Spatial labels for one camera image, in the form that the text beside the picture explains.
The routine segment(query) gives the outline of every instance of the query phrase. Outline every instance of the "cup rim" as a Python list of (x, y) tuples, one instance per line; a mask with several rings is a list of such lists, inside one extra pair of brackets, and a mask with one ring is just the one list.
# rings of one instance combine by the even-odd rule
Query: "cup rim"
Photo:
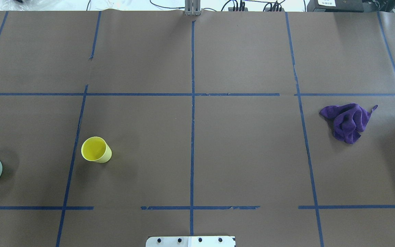
[(85, 145), (85, 143), (86, 143), (88, 140), (90, 140), (90, 139), (92, 139), (92, 138), (100, 138), (100, 139), (105, 143), (105, 146), (106, 146), (106, 147), (108, 146), (108, 144), (107, 144), (106, 141), (105, 141), (103, 138), (101, 138), (100, 136), (91, 136), (91, 137), (89, 137), (88, 139), (86, 139), (86, 140), (83, 142), (82, 147), (80, 148), (80, 151), (81, 151), (81, 153), (82, 153), (82, 157), (83, 157), (85, 160), (87, 160), (87, 161), (95, 162), (95, 161), (98, 161), (99, 159), (103, 158), (103, 156), (105, 156), (105, 153), (106, 153), (106, 149), (107, 149), (107, 148), (105, 148), (105, 151), (104, 151), (103, 154), (100, 156), (100, 158), (98, 158), (98, 159), (96, 159), (96, 160), (89, 160), (89, 159), (87, 159), (87, 158), (85, 157), (85, 155), (83, 154), (83, 146)]

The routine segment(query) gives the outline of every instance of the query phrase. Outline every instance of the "label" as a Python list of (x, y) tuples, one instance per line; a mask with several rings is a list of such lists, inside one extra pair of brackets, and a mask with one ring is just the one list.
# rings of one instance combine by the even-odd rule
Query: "label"
[(318, 0), (319, 5), (336, 7), (334, 0)]

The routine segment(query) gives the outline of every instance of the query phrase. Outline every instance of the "table surface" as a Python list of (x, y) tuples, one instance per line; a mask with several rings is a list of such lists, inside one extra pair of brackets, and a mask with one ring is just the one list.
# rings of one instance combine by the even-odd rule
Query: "table surface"
[(0, 160), (0, 246), (395, 246), (395, 14), (1, 11)]

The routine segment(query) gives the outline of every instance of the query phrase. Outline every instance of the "plastic bag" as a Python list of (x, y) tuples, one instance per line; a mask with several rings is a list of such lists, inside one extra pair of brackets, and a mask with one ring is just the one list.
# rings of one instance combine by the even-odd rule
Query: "plastic bag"
[(53, 9), (61, 0), (5, 0), (0, 10), (2, 11), (41, 11)]

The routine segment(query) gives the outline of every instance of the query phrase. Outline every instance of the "crumpled cloth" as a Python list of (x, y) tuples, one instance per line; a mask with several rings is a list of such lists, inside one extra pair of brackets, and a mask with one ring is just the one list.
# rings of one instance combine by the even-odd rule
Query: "crumpled cloth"
[(375, 105), (369, 113), (356, 103), (330, 105), (323, 108), (320, 114), (333, 122), (333, 136), (336, 139), (354, 144), (361, 137), (359, 132), (365, 131), (368, 120), (377, 107)]

